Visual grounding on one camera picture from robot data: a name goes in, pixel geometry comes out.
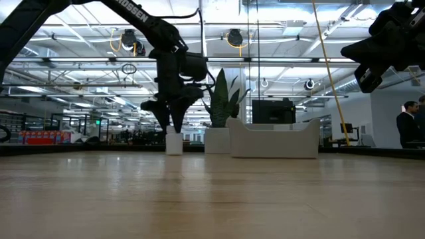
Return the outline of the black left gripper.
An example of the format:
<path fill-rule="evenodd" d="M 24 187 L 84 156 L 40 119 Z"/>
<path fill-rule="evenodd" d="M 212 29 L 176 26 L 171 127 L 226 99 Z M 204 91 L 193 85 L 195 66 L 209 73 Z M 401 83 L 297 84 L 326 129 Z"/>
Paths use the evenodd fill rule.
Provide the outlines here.
<path fill-rule="evenodd" d="M 180 77 L 181 63 L 185 60 L 185 51 L 169 52 L 154 48 L 149 53 L 149 58 L 156 60 L 158 101 L 148 100 L 142 102 L 141 110 L 152 112 L 161 129 L 167 133 L 170 124 L 170 113 L 177 133 L 181 132 L 186 111 L 198 99 L 203 97 L 203 91 L 194 86 L 184 86 Z"/>

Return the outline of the red printed box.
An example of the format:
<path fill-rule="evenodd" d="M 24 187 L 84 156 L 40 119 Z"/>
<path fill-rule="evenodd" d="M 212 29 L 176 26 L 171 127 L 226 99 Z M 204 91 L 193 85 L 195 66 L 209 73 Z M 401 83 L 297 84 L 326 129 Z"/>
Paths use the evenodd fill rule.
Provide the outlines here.
<path fill-rule="evenodd" d="M 71 139 L 69 131 L 20 131 L 17 142 L 23 145 L 59 145 L 71 143 Z"/>

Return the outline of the black aluminium table frame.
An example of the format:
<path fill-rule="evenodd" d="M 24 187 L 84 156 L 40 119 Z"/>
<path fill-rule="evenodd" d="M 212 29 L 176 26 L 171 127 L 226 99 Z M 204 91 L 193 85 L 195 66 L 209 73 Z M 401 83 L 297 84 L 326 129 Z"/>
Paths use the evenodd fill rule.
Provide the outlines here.
<path fill-rule="evenodd" d="M 7 145 L 0 144 L 0 157 L 78 151 L 165 152 L 164 145 Z M 340 153 L 414 159 L 425 161 L 425 149 L 385 149 L 370 147 L 319 147 L 320 153 Z"/>

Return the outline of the silver ventilation duct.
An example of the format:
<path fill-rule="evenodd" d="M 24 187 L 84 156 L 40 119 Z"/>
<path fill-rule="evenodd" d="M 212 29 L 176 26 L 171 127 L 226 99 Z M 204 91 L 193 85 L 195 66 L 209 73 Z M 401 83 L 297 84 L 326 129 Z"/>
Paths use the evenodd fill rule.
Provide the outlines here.
<path fill-rule="evenodd" d="M 360 87 L 354 76 L 336 83 L 335 89 L 338 94 L 360 92 Z M 425 70 L 421 70 L 417 66 L 411 66 L 400 72 L 390 68 L 383 74 L 382 83 L 377 87 L 377 90 L 414 91 L 425 94 Z"/>

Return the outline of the black equipment cabinet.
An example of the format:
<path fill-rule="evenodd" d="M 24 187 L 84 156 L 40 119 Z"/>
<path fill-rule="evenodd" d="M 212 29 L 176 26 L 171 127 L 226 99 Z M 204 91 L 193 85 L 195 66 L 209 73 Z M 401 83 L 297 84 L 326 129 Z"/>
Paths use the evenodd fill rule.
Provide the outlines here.
<path fill-rule="evenodd" d="M 288 98 L 252 101 L 252 123 L 292 124 L 295 122 L 296 107 Z"/>

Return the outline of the green snake plant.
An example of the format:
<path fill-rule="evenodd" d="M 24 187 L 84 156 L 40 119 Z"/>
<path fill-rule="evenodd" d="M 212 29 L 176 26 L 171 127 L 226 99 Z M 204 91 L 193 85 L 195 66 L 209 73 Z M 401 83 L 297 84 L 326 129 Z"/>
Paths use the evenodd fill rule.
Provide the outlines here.
<path fill-rule="evenodd" d="M 233 95 L 229 96 L 229 89 L 223 68 L 215 78 L 214 86 L 206 85 L 206 88 L 210 96 L 210 104 L 207 105 L 205 102 L 203 104 L 205 110 L 210 115 L 211 128 L 224 128 L 226 127 L 226 120 L 228 118 L 237 118 L 240 103 L 250 91 L 250 89 L 247 89 L 240 95 L 240 89 L 237 89 Z"/>

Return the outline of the person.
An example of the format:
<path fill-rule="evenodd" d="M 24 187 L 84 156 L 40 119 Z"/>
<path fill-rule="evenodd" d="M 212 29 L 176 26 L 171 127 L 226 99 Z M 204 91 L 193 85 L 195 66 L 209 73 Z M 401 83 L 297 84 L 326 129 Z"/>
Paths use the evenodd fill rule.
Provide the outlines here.
<path fill-rule="evenodd" d="M 418 127 L 420 128 L 422 135 L 425 137 L 425 95 L 419 98 L 419 111 L 416 116 Z"/>
<path fill-rule="evenodd" d="M 400 144 L 403 149 L 416 149 L 417 146 L 412 142 L 423 140 L 418 124 L 414 115 L 418 112 L 418 103 L 415 101 L 407 101 L 404 104 L 404 111 L 396 117 L 396 126 L 400 136 Z"/>

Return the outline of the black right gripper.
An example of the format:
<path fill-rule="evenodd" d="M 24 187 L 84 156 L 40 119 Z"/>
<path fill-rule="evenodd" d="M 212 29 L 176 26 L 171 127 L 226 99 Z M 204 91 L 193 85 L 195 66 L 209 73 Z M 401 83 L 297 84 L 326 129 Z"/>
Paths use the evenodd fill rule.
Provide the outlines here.
<path fill-rule="evenodd" d="M 369 34 L 371 37 L 343 47 L 341 55 L 358 63 L 425 70 L 425 1 L 394 3 L 378 14 Z"/>

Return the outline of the translucent plastic basket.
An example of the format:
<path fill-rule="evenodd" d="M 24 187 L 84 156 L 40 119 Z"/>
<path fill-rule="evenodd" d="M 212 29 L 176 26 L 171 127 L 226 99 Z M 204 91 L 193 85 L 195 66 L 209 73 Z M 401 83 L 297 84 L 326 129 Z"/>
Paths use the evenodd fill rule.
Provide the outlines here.
<path fill-rule="evenodd" d="M 304 123 L 303 129 L 283 130 L 265 125 L 252 127 L 228 118 L 230 155 L 239 158 L 315 159 L 319 154 L 320 121 Z"/>

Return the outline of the white pill bottle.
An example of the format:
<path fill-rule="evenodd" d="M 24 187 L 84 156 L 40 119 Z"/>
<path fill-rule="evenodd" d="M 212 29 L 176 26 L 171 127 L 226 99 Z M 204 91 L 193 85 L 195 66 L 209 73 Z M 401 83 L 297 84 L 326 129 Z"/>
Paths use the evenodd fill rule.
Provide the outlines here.
<path fill-rule="evenodd" d="M 172 125 L 166 128 L 165 144 L 167 155 L 183 154 L 183 134 L 177 133 Z"/>

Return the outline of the black desk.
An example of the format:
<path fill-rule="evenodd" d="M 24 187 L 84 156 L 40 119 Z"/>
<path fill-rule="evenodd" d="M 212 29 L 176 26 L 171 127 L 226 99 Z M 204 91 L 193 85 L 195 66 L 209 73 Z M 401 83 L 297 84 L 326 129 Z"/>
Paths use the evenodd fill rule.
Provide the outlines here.
<path fill-rule="evenodd" d="M 329 139 L 328 142 L 332 145 L 337 145 L 338 147 L 348 146 L 346 139 Z M 350 146 L 354 146 L 359 142 L 359 139 L 349 138 Z"/>

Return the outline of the white planter pot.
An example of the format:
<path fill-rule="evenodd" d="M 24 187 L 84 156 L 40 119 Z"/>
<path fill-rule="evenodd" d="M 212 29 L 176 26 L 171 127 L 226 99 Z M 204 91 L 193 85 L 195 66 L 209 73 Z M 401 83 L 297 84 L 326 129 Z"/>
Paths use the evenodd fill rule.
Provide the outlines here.
<path fill-rule="evenodd" d="M 230 153 L 230 134 L 228 128 L 207 128 L 204 138 L 206 154 Z"/>

